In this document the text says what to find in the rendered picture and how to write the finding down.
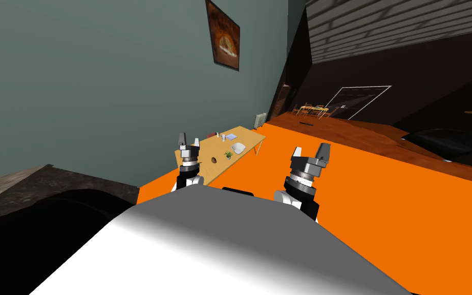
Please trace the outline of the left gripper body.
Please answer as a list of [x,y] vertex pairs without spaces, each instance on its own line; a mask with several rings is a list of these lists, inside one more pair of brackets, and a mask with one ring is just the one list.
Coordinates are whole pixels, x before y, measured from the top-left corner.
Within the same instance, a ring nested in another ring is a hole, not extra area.
[[180,156],[183,164],[197,164],[200,148],[195,145],[181,145]]

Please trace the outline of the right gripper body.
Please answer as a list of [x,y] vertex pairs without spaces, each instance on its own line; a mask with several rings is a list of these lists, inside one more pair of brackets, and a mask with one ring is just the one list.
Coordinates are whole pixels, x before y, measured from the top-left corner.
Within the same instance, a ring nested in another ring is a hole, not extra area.
[[290,173],[302,178],[320,177],[322,169],[328,164],[327,159],[311,157],[290,157]]

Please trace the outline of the wooden dining table with chairs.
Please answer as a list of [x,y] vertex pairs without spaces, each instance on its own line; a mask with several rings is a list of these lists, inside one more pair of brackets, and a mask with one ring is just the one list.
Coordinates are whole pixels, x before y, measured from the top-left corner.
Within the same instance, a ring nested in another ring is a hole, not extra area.
[[315,117],[317,119],[322,119],[324,117],[331,117],[331,115],[337,110],[339,110],[339,107],[328,108],[326,106],[313,106],[311,104],[305,104],[300,107],[295,105],[294,109],[290,112],[290,114],[301,117]]

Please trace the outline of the light wooden table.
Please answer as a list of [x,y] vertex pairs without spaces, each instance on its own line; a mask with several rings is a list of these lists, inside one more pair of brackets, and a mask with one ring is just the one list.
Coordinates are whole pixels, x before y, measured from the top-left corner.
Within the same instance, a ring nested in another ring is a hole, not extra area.
[[[235,134],[237,138],[227,140],[225,136],[228,134]],[[178,150],[175,151],[179,171],[178,185],[210,184],[250,150],[258,153],[264,139],[265,136],[238,126],[229,131],[222,132],[219,136],[214,135],[213,137],[200,140],[197,164],[183,164],[182,157],[180,156],[180,147],[178,147]],[[245,151],[240,155],[235,154],[231,149],[231,146],[237,142],[246,146]],[[226,151],[233,153],[230,160],[224,156]],[[212,163],[212,157],[215,157],[218,162]]]

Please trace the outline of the white framed dark window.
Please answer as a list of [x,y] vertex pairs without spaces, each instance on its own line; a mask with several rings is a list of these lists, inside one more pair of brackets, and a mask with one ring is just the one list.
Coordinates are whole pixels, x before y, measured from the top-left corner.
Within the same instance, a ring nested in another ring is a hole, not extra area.
[[361,112],[392,86],[342,87],[326,104],[326,114],[337,119],[349,120]]

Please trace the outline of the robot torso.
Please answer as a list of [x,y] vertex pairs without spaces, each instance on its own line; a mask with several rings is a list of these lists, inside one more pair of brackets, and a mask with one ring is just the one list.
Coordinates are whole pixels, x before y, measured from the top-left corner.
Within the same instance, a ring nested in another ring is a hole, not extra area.
[[30,295],[411,295],[290,204],[192,185],[110,221]]

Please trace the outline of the orange brown framed picture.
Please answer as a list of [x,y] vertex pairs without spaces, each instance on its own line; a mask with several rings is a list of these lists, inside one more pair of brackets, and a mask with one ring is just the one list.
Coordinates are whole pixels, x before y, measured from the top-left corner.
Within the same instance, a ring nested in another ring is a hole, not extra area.
[[240,69],[240,26],[212,0],[205,0],[213,62]]

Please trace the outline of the black sofa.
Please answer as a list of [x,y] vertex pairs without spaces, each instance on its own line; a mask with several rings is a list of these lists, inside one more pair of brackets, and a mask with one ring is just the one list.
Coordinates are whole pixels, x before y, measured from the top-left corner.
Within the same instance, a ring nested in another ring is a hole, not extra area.
[[472,166],[472,131],[429,129],[401,138],[434,153],[448,162]]

